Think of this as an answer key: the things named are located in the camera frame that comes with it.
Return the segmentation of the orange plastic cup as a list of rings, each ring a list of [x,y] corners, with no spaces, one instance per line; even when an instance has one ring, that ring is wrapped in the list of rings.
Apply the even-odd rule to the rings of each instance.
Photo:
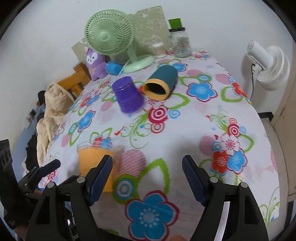
[[[91,168],[97,167],[105,155],[113,158],[110,138],[98,137],[93,141],[82,142],[77,146],[79,156],[79,171],[81,176],[86,176]]]

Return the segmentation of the purple plastic cup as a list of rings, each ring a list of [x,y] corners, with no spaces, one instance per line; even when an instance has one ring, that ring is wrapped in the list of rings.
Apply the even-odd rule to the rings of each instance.
[[[144,97],[130,76],[119,78],[111,88],[123,113],[135,113],[144,105]]]

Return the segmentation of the blue plastic cup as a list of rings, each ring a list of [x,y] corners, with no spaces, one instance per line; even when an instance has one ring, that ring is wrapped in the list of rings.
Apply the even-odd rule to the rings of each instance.
[[[121,66],[120,64],[117,64],[115,62],[108,62],[106,64],[106,72],[109,74],[109,75],[114,75],[114,76],[118,76],[121,71],[123,70],[123,66]]]

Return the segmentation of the teal yellow-rimmed cup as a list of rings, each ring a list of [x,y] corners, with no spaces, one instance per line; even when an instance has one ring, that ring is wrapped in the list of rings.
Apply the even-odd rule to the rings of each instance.
[[[153,100],[166,100],[178,81],[178,71],[171,65],[158,68],[144,83],[143,93]]]

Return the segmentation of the beige quilted jacket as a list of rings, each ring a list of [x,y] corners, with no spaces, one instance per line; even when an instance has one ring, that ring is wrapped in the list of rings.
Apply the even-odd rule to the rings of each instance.
[[[57,83],[50,84],[45,91],[45,113],[37,123],[37,161],[41,166],[55,134],[66,113],[74,103],[70,92]]]

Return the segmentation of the wooden chair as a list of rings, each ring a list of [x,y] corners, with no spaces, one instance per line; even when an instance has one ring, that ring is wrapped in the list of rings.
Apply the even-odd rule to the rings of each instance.
[[[91,76],[85,64],[79,63],[73,67],[75,73],[59,81],[58,84],[78,97],[84,87],[91,81]]]

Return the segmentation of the floral tablecloth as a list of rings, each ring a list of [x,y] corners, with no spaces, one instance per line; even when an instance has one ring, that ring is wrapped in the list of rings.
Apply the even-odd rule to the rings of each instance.
[[[182,171],[190,155],[223,183],[246,182],[263,220],[279,216],[280,189],[273,150],[248,96],[216,59],[169,57],[131,74],[136,87],[162,66],[178,71],[166,100],[145,99],[136,113],[121,112],[115,76],[90,82],[56,129],[44,162],[61,161],[41,188],[79,173],[78,146],[99,141],[114,154],[112,191],[92,206],[97,226],[131,240],[189,238],[203,207]]]

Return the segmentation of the purple plush toy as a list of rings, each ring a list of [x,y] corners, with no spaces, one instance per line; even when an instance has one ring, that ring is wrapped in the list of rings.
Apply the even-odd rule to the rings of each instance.
[[[104,56],[97,53],[92,48],[88,48],[86,53],[86,65],[91,76],[91,80],[105,78],[107,76]]]

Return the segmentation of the white standing fan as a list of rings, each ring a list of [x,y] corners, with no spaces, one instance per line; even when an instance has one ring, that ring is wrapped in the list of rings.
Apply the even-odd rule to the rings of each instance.
[[[279,46],[263,48],[251,40],[246,46],[247,55],[255,62],[252,73],[255,80],[267,91],[284,85],[290,76],[290,62]]]

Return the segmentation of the green desk fan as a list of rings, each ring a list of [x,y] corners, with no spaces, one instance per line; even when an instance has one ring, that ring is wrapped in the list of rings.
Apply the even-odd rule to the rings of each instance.
[[[152,55],[137,55],[134,45],[134,27],[127,14],[114,9],[95,13],[86,23],[85,38],[92,49],[102,55],[118,55],[127,52],[128,61],[124,73],[136,72],[155,61]]]

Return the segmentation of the cotton swab container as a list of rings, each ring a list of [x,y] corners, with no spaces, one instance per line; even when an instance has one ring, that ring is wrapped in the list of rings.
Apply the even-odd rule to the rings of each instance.
[[[167,55],[163,42],[155,42],[152,44],[154,55],[157,58],[163,58]]]

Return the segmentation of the glass jar green lid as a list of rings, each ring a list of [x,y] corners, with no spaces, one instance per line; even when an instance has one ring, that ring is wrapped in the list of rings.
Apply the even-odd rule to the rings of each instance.
[[[181,19],[169,19],[170,24],[170,35],[171,35],[171,47],[174,55],[177,58],[187,58],[192,54],[189,36],[183,27]]]

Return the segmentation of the patterned beige board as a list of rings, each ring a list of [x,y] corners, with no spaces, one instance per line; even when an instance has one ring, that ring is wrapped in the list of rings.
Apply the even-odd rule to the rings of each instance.
[[[165,19],[163,9],[161,6],[154,6],[148,9],[137,11],[134,14],[128,15],[133,23],[135,38],[134,49],[137,55],[154,54],[152,45],[154,43],[162,42],[165,46],[166,52],[170,53],[170,32]],[[86,53],[89,48],[89,44],[85,38],[77,42],[72,46],[72,50],[76,55],[79,62],[86,65]],[[118,55],[107,56],[113,62],[117,62],[121,65],[128,61],[127,52],[123,52]]]

